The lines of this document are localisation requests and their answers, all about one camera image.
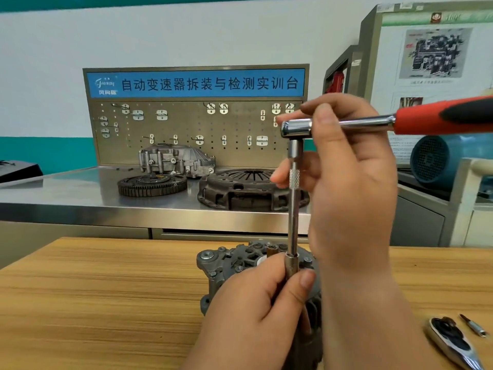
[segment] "red handle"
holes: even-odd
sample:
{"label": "red handle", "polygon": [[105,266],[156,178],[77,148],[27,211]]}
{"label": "red handle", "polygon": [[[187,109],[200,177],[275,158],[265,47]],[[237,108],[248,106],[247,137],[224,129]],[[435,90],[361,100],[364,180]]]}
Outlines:
{"label": "red handle", "polygon": [[493,96],[402,107],[395,118],[398,135],[493,132]]}

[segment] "display board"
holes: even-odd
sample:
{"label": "display board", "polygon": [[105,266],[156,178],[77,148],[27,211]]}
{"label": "display board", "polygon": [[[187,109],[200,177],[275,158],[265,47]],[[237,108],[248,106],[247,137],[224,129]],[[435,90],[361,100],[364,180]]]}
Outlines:
{"label": "display board", "polygon": [[[493,92],[493,9],[384,13],[371,104],[400,107]],[[390,133],[399,164],[421,136]]]}
{"label": "display board", "polygon": [[277,167],[275,117],[306,101],[309,65],[84,69],[100,165],[138,165],[139,150],[180,144],[225,167]]}

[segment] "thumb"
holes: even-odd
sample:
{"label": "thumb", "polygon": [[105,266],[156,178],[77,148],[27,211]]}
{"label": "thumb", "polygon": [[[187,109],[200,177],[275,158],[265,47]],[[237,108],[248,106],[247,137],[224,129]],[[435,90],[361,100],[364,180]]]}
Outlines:
{"label": "thumb", "polygon": [[317,147],[322,175],[351,171],[357,164],[356,156],[332,107],[321,104],[313,114],[313,142]]}
{"label": "thumb", "polygon": [[294,331],[305,306],[308,294],[315,283],[317,275],[311,269],[294,274],[280,291],[274,306],[264,321],[269,330],[275,330],[279,337],[292,342]]}

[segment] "alternator housing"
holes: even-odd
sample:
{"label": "alternator housing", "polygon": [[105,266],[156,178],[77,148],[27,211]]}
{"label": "alternator housing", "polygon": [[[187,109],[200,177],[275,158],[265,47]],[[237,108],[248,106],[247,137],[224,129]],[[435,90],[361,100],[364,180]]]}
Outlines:
{"label": "alternator housing", "polygon": [[[250,267],[256,267],[265,259],[268,250],[273,248],[285,252],[287,245],[260,239],[249,242],[248,245],[239,244],[231,249],[219,247],[215,250],[207,249],[200,252],[197,255],[197,267],[206,274],[209,282],[209,293],[200,301],[202,314],[206,314],[215,294],[228,278]],[[296,330],[282,370],[315,370],[323,355],[319,269],[317,260],[309,251],[298,248],[298,254],[300,269],[311,268],[317,273],[315,284],[305,304],[311,333],[309,335],[303,333],[300,328]]]}

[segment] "white wall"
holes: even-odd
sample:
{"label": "white wall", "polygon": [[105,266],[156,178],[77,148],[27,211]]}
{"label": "white wall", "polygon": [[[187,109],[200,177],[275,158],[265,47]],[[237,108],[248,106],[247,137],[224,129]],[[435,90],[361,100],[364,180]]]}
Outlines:
{"label": "white wall", "polygon": [[377,3],[262,0],[0,14],[0,136],[91,137],[82,68],[309,63],[309,98]]}

